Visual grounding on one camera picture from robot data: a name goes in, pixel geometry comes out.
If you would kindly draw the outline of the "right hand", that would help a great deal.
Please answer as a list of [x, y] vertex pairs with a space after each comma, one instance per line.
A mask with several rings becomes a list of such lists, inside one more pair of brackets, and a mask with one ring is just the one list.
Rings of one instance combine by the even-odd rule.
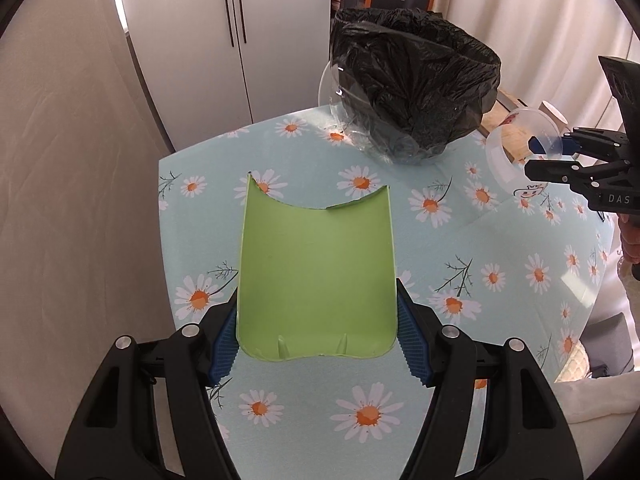
[[630, 214], [618, 216], [620, 227], [620, 240], [622, 241], [623, 256], [631, 264], [631, 275], [640, 280], [640, 226], [639, 217]]

